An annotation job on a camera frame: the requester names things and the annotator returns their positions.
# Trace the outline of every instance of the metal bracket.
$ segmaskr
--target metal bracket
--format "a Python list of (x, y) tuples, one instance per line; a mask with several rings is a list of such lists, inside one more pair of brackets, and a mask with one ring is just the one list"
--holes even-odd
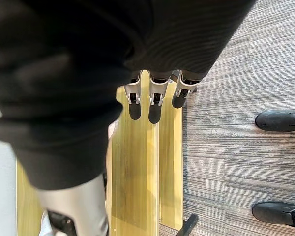
[(162, 106), (163, 100), (167, 90), (168, 80), (163, 83), (156, 83), (153, 81), (152, 76), (149, 72), (149, 97), (151, 105), (154, 105), (154, 95), (159, 94), (160, 100), (158, 102), (159, 106)]
[(129, 104), (132, 104), (131, 94), (136, 94), (136, 104), (140, 103), (140, 99), (141, 99), (141, 74), (142, 74), (142, 71), (140, 71), (140, 74), (138, 76), (138, 80), (136, 82), (124, 85), (124, 91), (126, 93)]
[(182, 77), (183, 77), (183, 72), (182, 71), (179, 71), (179, 76), (178, 76), (178, 79), (177, 79), (177, 85), (176, 85), (175, 95), (176, 95), (176, 97), (180, 97), (181, 91), (183, 89), (185, 89), (185, 90), (188, 90), (188, 93), (185, 96), (185, 98), (187, 98), (196, 89), (197, 83), (196, 84), (192, 84), (192, 85), (186, 84), (182, 80)]
[(188, 220), (183, 221), (182, 228), (178, 231), (176, 236), (188, 236), (198, 222), (198, 216), (192, 214)]

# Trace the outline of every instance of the wooden plank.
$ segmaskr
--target wooden plank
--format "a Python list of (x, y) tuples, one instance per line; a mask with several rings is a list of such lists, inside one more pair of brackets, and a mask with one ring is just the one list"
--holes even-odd
[(16, 167), (17, 235), (37, 236), (43, 210), (36, 191), (32, 188), (22, 166)]
[(160, 222), (180, 230), (183, 225), (182, 108), (172, 106), (176, 83), (169, 83), (159, 123)]
[(108, 173), (108, 185), (112, 186), (112, 236), (158, 236), (158, 124), (148, 120), (148, 91), (149, 77), (145, 71), (139, 120), (130, 119), (124, 88), (117, 91), (117, 100), (124, 110), (112, 137), (112, 166)]

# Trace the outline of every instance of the silver metal forearm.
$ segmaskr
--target silver metal forearm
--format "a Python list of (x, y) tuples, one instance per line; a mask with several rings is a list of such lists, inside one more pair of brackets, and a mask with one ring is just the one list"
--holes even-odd
[[(42, 205), (48, 210), (55, 236), (108, 235), (102, 175), (73, 188), (37, 192)], [(68, 225), (73, 225), (73, 229), (66, 232)]]

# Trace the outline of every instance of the gray carpet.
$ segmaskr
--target gray carpet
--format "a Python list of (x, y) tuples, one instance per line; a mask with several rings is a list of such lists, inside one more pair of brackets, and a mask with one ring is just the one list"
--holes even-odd
[(295, 235), (251, 215), (260, 201), (295, 203), (295, 132), (254, 125), (275, 109), (295, 109), (295, 0), (258, 1), (186, 104), (184, 218), (199, 215), (191, 235)]

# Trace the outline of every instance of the robotic finger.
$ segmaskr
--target robotic finger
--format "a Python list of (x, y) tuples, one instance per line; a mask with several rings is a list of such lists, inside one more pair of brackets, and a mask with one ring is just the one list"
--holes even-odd
[(174, 71), (172, 78), (177, 82), (177, 85), (172, 99), (173, 107), (183, 107), (187, 97), (197, 90), (197, 84), (205, 75), (207, 74), (197, 74), (186, 70)]
[(139, 119), (141, 116), (141, 73), (135, 71), (132, 74), (131, 83), (124, 86), (124, 90), (129, 103), (129, 114), (131, 119)]
[(167, 84), (172, 71), (167, 72), (155, 72), (150, 71), (149, 81), (149, 97), (150, 106), (148, 119), (151, 123), (156, 124), (161, 119), (161, 111), (163, 100), (166, 94)]

